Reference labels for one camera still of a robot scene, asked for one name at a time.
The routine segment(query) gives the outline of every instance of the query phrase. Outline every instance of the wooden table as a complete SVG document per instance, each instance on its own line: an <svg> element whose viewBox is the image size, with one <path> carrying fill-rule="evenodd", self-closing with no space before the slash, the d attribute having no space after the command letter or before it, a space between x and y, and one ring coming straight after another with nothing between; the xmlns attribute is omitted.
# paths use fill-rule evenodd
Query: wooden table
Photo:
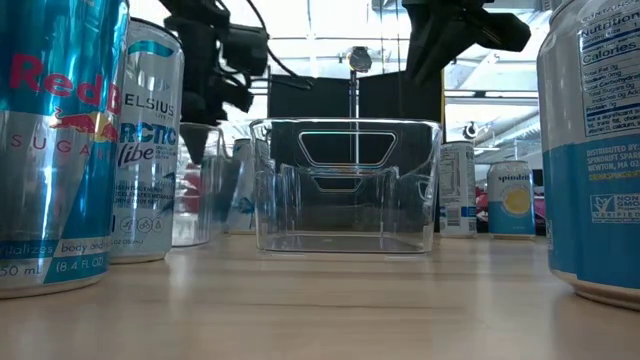
<svg viewBox="0 0 640 360"><path fill-rule="evenodd" d="M640 313L572 295L536 242L411 259L270 255L252 237L0 301L0 359L639 359Z"/></svg>

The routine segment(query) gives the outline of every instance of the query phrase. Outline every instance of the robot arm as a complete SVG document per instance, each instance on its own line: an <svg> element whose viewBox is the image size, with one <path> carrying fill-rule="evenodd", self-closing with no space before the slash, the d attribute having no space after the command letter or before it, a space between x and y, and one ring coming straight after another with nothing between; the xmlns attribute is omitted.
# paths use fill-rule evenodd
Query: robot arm
<svg viewBox="0 0 640 360"><path fill-rule="evenodd" d="M515 15L488 13L494 0L403 0L411 19L407 74L416 83L437 75L473 44L522 51L531 37Z"/></svg>

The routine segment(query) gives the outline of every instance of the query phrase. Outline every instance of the clear plastic bin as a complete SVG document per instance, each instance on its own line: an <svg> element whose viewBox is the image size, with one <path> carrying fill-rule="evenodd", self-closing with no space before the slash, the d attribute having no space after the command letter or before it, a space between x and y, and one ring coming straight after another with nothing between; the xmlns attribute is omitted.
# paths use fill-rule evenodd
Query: clear plastic bin
<svg viewBox="0 0 640 360"><path fill-rule="evenodd" d="M205 244L223 232L231 205L231 196L223 194L224 172L229 167L219 129L180 125L173 246Z"/></svg>
<svg viewBox="0 0 640 360"><path fill-rule="evenodd" d="M430 251L441 134L424 121L253 122L258 248Z"/></svg>

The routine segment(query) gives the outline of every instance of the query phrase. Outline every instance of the blue and silver can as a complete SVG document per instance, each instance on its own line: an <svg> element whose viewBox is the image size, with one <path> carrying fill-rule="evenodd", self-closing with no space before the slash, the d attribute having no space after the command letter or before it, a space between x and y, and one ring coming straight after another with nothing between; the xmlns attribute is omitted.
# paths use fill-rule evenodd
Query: blue and silver can
<svg viewBox="0 0 640 360"><path fill-rule="evenodd" d="M108 268L126 0L0 4L0 298Z"/></svg>
<svg viewBox="0 0 640 360"><path fill-rule="evenodd" d="M565 1L538 56L549 267L640 310L640 2Z"/></svg>
<svg viewBox="0 0 640 360"><path fill-rule="evenodd" d="M111 263L171 250L184 54L167 29L131 19L113 208Z"/></svg>
<svg viewBox="0 0 640 360"><path fill-rule="evenodd" d="M536 235L533 211L533 174L524 161L491 165L489 233L494 239L530 239Z"/></svg>

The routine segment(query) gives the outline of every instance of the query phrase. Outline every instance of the celsius can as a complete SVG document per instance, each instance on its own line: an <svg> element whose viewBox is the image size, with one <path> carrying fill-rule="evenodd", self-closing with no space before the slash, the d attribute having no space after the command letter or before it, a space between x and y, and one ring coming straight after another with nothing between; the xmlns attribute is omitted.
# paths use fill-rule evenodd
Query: celsius can
<svg viewBox="0 0 640 360"><path fill-rule="evenodd" d="M640 1L575 0L538 57L549 266L640 310Z"/></svg>
<svg viewBox="0 0 640 360"><path fill-rule="evenodd" d="M533 174L524 161L495 163L489 182L489 233L494 239L530 239L536 234Z"/></svg>
<svg viewBox="0 0 640 360"><path fill-rule="evenodd" d="M0 298L86 286L108 268L129 5L0 7Z"/></svg>
<svg viewBox="0 0 640 360"><path fill-rule="evenodd" d="M168 30L131 19L118 138L111 263L171 249L184 55Z"/></svg>
<svg viewBox="0 0 640 360"><path fill-rule="evenodd" d="M240 164L236 191L231 202L227 230L231 234L255 233L255 200L253 181L255 170L251 154L251 140L238 139L233 144L232 161Z"/></svg>
<svg viewBox="0 0 640 360"><path fill-rule="evenodd" d="M440 234L476 236L476 170L473 144L453 141L440 150Z"/></svg>

